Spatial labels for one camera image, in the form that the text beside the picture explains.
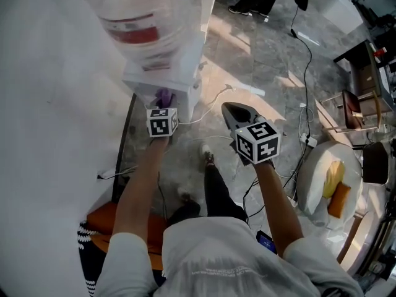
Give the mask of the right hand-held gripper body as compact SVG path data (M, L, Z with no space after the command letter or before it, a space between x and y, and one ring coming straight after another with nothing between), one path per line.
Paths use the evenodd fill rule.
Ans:
M244 165L270 161L280 153L281 133L274 123L251 106L224 102L222 115L230 136L230 146Z

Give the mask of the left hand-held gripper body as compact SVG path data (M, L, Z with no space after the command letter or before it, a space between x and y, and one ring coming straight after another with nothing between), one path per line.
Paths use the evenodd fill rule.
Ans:
M151 138L171 137L178 127L176 108L147 109L147 129Z

